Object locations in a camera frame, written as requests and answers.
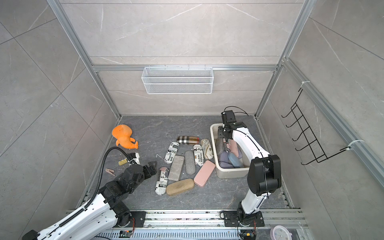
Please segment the pink slim case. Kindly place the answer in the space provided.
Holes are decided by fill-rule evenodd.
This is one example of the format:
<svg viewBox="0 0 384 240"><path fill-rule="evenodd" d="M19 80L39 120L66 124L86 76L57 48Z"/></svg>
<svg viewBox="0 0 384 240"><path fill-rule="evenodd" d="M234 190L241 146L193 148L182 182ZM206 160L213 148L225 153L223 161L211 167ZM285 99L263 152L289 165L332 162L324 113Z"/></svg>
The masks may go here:
<svg viewBox="0 0 384 240"><path fill-rule="evenodd" d="M237 158L239 158L239 150L237 143L234 140L230 140L230 145L231 153L233 153Z"/></svg>

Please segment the newspaper flag case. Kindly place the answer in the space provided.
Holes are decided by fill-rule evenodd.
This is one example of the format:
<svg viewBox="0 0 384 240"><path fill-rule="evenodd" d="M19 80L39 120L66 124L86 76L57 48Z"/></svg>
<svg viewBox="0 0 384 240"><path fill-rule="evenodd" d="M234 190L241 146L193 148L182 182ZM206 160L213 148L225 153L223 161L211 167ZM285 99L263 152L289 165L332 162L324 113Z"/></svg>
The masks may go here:
<svg viewBox="0 0 384 240"><path fill-rule="evenodd" d="M155 193L158 196L162 196L166 193L166 188L168 185L170 169L168 167L161 167L158 172L158 180L156 182Z"/></svg>
<svg viewBox="0 0 384 240"><path fill-rule="evenodd" d="M227 153L230 153L231 152L231 142L229 139L223 139L223 146L224 146L224 150L227 152Z"/></svg>

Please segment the purple case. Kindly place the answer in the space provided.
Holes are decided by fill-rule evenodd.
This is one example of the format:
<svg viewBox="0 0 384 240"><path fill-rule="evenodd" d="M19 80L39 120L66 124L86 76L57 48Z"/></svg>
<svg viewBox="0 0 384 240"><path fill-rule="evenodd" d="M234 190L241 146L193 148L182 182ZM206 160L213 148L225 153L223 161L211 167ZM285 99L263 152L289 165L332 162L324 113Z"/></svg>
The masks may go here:
<svg viewBox="0 0 384 240"><path fill-rule="evenodd" d="M227 152L223 152L220 156L219 156L219 162L226 162L226 163L231 163L231 161L229 160L229 153Z"/></svg>
<svg viewBox="0 0 384 240"><path fill-rule="evenodd" d="M219 162L219 166L222 169L234 169L235 168L232 164L226 163L226 162Z"/></svg>

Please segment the stone grey case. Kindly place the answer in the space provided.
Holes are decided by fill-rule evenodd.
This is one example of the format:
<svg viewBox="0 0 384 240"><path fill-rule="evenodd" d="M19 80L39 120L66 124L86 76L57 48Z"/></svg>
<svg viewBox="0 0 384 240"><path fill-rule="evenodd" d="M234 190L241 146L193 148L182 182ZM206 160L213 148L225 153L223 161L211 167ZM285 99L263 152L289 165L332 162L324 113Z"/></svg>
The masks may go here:
<svg viewBox="0 0 384 240"><path fill-rule="evenodd" d="M179 155L175 156L173 163L172 163L172 166L171 166L171 169L170 169L170 172L169 172L168 180L170 180L170 181L179 181L180 180L182 170L183 170L184 161L185 161L184 156L179 156Z"/></svg>

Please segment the beige plastic storage bin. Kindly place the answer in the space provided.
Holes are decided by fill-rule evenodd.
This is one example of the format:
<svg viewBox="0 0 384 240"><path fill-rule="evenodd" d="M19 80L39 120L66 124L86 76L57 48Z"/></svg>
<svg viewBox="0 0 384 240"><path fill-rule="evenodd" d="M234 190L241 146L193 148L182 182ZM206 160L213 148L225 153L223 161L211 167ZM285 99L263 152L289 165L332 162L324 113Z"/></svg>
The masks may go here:
<svg viewBox="0 0 384 240"><path fill-rule="evenodd" d="M220 155L217 153L217 150L216 150L216 146L217 146L216 140L219 139L218 138L218 127L221 127L222 125L223 124L213 124L210 127L211 139L212 139L212 149L213 149L213 153L214 153L214 160L215 160L215 164L216 164L217 176L220 179L232 179L232 178L245 177L249 172L249 166L250 166L251 161L246 156L245 152L243 151L243 149L241 148L240 145L238 145L238 150L241 152L240 157L242 157L240 159L240 161L244 164L245 167L244 168L224 169L220 166L220 162L219 162Z"/></svg>

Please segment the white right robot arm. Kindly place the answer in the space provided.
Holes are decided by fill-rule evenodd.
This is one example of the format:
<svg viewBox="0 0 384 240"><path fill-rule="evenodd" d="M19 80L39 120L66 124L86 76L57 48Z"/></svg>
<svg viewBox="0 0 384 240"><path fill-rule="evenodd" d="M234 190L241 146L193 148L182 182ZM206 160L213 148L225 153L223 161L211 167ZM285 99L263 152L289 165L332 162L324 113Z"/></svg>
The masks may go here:
<svg viewBox="0 0 384 240"><path fill-rule="evenodd" d="M237 219L239 225L257 227L264 226L261 205L269 195L282 186L281 160L271 155L251 135L247 126L237 122L235 113L225 109L222 113L223 125L218 128L218 137L234 140L250 160L247 183L249 190L239 203Z"/></svg>

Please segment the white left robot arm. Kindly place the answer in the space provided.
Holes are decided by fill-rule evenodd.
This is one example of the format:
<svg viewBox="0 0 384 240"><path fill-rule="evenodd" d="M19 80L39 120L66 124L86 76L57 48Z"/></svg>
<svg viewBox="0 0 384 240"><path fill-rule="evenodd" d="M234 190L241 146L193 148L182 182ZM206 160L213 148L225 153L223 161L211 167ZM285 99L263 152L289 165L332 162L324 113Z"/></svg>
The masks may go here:
<svg viewBox="0 0 384 240"><path fill-rule="evenodd" d="M109 153L118 150L130 165L112 181L101 185L105 162ZM135 226L135 219L124 200L146 179L157 174L157 162L147 165L136 162L133 154L119 147L111 147L103 156L97 189L92 197L62 220L39 232L31 230L24 240L90 240L112 227Z"/></svg>

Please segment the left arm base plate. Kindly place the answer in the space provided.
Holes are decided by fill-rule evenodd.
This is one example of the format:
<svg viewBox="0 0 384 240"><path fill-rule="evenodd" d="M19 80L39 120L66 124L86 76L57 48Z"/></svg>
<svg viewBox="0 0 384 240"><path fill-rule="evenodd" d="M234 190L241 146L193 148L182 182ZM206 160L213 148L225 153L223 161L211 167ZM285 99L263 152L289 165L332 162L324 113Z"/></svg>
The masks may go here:
<svg viewBox="0 0 384 240"><path fill-rule="evenodd" d="M146 220L147 212L145 211L133 211L129 214L124 214L118 218L117 225L121 228L142 228Z"/></svg>

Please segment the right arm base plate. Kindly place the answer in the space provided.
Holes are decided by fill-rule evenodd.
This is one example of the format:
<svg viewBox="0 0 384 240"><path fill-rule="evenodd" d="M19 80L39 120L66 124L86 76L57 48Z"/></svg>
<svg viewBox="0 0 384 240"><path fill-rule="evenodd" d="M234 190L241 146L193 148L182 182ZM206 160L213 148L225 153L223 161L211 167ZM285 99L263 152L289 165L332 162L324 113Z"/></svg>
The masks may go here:
<svg viewBox="0 0 384 240"><path fill-rule="evenodd" d="M221 211L220 217L224 220L225 227L264 227L264 217L262 212L258 211L252 214L244 214L242 211Z"/></svg>

